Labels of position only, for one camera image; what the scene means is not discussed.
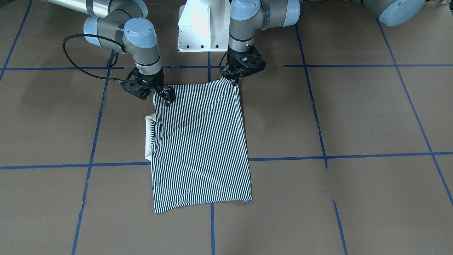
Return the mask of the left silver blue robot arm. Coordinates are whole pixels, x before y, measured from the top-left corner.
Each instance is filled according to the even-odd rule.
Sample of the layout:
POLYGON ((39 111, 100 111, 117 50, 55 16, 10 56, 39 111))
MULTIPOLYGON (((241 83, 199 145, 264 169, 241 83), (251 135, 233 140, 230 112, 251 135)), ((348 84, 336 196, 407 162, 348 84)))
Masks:
MULTIPOLYGON (((410 20, 424 6, 424 0, 359 0, 358 3, 389 27, 410 20)), ((256 31, 295 25, 300 17, 299 0, 231 0, 228 48, 218 65, 223 78, 234 85, 266 67, 254 46, 256 31)))

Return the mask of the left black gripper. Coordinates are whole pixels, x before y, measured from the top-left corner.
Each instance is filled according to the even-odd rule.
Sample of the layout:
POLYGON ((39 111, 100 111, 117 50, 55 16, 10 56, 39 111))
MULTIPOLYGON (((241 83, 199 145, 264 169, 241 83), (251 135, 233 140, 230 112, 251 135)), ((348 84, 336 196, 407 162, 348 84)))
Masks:
POLYGON ((240 79, 263 71, 265 67, 266 62, 255 46, 247 46, 244 52, 235 51, 228 46, 220 60, 219 72, 222 77, 231 80, 233 86, 239 86, 240 79))

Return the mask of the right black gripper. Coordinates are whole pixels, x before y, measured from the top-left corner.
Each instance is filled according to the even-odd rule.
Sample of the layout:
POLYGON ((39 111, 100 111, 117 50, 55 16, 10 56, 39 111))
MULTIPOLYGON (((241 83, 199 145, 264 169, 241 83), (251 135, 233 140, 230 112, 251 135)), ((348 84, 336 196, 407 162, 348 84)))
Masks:
POLYGON ((133 68, 127 78, 121 83, 123 90, 129 94, 145 100, 153 91, 165 101, 169 107, 176 100, 176 92, 172 86, 165 85, 163 69, 155 74, 141 74, 138 68, 133 68))

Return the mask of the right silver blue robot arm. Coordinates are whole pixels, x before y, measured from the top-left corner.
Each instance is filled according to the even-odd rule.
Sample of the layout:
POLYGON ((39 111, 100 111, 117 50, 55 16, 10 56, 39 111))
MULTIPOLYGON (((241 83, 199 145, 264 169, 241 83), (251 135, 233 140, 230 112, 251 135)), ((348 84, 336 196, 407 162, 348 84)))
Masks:
POLYGON ((84 31, 62 42, 63 52, 72 65, 66 43, 84 37, 89 43, 115 50, 106 66, 113 67, 119 54, 130 54, 135 67, 125 79, 110 78, 123 90, 145 100, 151 92, 170 106, 176 100, 173 87, 165 85, 160 49, 154 25, 147 19, 148 8, 142 0, 52 0, 50 3, 85 13, 84 31))

